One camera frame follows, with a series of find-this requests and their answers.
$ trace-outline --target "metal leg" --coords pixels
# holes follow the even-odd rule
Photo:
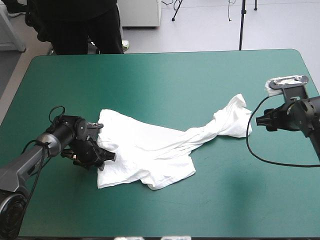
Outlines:
[[[241,9],[241,27],[240,27],[240,41],[239,41],[239,51],[242,50],[242,36],[244,33],[244,20],[246,11],[246,0],[242,0],[242,9]]]
[[[179,6],[178,6],[178,8],[176,9],[173,18],[171,19],[172,22],[174,22],[174,21],[176,20],[175,18],[176,18],[176,15],[177,15],[177,13],[178,13],[178,11],[179,11],[179,9],[180,9],[180,6],[181,6],[181,4],[182,4],[182,1],[183,1],[183,0],[181,0],[181,2],[179,2]]]

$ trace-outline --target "green table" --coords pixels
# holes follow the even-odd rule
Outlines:
[[[91,122],[101,109],[113,109],[186,130],[206,124],[238,93],[253,110],[266,96],[268,79],[295,74],[310,77],[292,49],[36,57],[0,127],[0,163],[49,126],[56,105]],[[306,88],[318,96],[312,81]],[[273,97],[257,116],[282,103],[282,96]],[[253,124],[250,141],[269,160],[318,163],[301,132],[267,132]],[[245,139],[231,137],[219,136],[191,156],[196,174],[157,191],[139,181],[97,189],[96,169],[55,157],[41,173],[21,235],[320,236],[320,169],[260,162]]]

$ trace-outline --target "black cable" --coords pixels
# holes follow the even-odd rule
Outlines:
[[[43,166],[42,166],[41,169],[43,169],[43,168],[49,163],[49,161],[51,160],[51,158],[52,158],[52,157],[48,158],[48,160],[43,164]],[[36,175],[36,174],[38,173],[38,171],[32,173],[32,174],[30,175],[30,177]]]
[[[42,157],[41,157],[40,164],[39,164],[39,170],[37,171],[35,180],[34,180],[33,185],[32,185],[32,189],[31,189],[30,194],[29,194],[29,196],[28,196],[28,198],[27,198],[27,200],[26,200],[25,206],[24,206],[24,208],[23,208],[23,212],[22,212],[21,217],[20,217],[20,221],[21,221],[21,222],[22,222],[23,219],[24,219],[24,216],[25,216],[25,214],[26,214],[27,207],[28,207],[28,205],[29,205],[29,203],[30,203],[30,200],[31,200],[31,198],[32,198],[32,196],[33,196],[33,194],[34,194],[34,191],[35,191],[35,189],[36,189],[36,185],[37,185],[38,180],[39,180],[40,172],[41,172],[41,170],[42,170],[43,163],[44,163],[44,160],[45,160],[45,155],[46,155],[45,150],[49,151],[49,147],[48,147],[49,143],[48,143],[48,142],[46,142],[46,143],[37,143],[37,144],[42,146]]]
[[[51,120],[51,114],[52,114],[52,112],[53,112],[54,110],[58,109],[58,108],[62,108],[62,109],[63,109],[63,110],[62,110],[62,113],[60,113],[60,115],[57,116],[58,118],[62,117],[62,116],[65,114],[66,109],[65,109],[64,106],[61,106],[61,105],[60,105],[60,106],[55,106],[55,107],[52,108],[51,111],[49,112],[49,121],[50,121],[50,123],[53,123],[53,121]]]
[[[229,22],[231,22],[232,20],[230,19],[230,4],[235,4],[237,0],[231,1],[228,0],[228,18],[229,18]]]
[[[37,140],[31,140],[31,141],[29,141],[29,142],[24,146],[21,154],[23,154],[23,153],[27,150],[27,147],[28,147],[30,144],[35,143],[35,142],[37,142]]]
[[[173,4],[173,9],[175,11],[177,11],[177,8],[176,8],[176,3],[179,2],[179,4],[181,3],[181,0],[175,0],[174,4]]]
[[[170,5],[170,4],[173,4],[174,3],[174,0],[172,0],[172,2],[169,2],[169,3],[167,3],[167,2],[164,2],[164,1],[161,1],[163,4],[165,4],[165,5]]]
[[[265,160],[261,157],[259,157],[258,155],[256,155],[250,148],[249,145],[249,126],[250,126],[250,122],[251,119],[253,118],[253,116],[255,115],[255,113],[258,111],[258,109],[260,108],[260,106],[264,103],[265,100],[267,100],[269,98],[269,96],[265,97],[256,107],[256,109],[251,113],[251,116],[249,118],[248,121],[248,125],[246,127],[246,134],[245,134],[245,141],[246,141],[246,146],[249,150],[249,152],[257,159],[259,159],[262,162],[265,162],[267,164],[274,164],[274,165],[279,165],[279,166],[286,166],[286,167],[296,167],[296,168],[319,168],[320,164],[315,164],[315,165],[300,165],[300,164],[290,164],[290,163],[281,163],[281,162],[276,162],[276,161],[269,161],[269,160]]]

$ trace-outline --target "gray floor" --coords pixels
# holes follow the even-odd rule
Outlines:
[[[15,70],[21,53],[18,51],[3,51],[0,54],[0,97],[9,82],[12,73]]]
[[[254,11],[254,0],[246,2],[242,49],[298,50],[320,90],[320,0],[258,0],[258,11]],[[126,53],[238,50],[241,4],[237,0],[230,7],[229,21],[228,0],[183,0],[175,22],[171,21],[173,6],[163,4],[160,27],[124,29],[124,39],[130,41]],[[50,47],[36,39],[23,17],[11,23],[26,42],[27,51],[21,55],[0,99],[0,123],[29,62],[37,55],[45,55]]]

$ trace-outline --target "black jacket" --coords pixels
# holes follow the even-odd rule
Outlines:
[[[35,0],[43,20],[86,21],[106,13],[117,0]]]

